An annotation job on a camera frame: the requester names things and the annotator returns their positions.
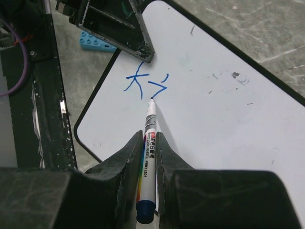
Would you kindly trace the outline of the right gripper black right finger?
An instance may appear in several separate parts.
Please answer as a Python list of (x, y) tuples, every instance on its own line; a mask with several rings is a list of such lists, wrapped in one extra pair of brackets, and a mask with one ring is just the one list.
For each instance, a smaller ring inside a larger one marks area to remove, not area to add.
[(156, 135), (162, 229), (299, 229), (281, 179), (271, 171), (191, 167)]

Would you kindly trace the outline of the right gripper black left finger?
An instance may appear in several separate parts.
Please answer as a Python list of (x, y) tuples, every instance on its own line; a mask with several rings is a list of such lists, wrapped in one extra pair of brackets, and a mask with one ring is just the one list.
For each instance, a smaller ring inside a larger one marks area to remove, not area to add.
[(3, 229), (134, 229), (142, 131), (111, 157), (76, 169), (0, 170)]

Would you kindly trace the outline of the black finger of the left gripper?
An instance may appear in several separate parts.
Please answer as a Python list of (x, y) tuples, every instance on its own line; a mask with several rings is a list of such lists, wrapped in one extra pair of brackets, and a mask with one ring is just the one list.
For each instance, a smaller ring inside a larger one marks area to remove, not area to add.
[(150, 63), (155, 51), (143, 7), (143, 0), (59, 0), (55, 9), (79, 29)]

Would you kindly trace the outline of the white blue whiteboard marker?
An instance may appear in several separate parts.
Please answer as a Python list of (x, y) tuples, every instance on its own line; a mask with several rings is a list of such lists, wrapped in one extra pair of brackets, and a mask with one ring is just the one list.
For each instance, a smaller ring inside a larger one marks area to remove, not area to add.
[(156, 103), (153, 98), (148, 104), (142, 145), (142, 161), (136, 200), (136, 220), (150, 224), (156, 209)]

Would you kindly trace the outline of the white board with black frame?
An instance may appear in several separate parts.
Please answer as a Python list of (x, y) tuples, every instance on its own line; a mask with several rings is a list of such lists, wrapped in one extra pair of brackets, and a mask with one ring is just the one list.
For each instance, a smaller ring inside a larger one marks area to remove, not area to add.
[(114, 53), (75, 125), (86, 150), (109, 158), (144, 129), (154, 99), (158, 131), (191, 166), (304, 179), (303, 104), (173, 2), (147, 1), (143, 19), (153, 60)]

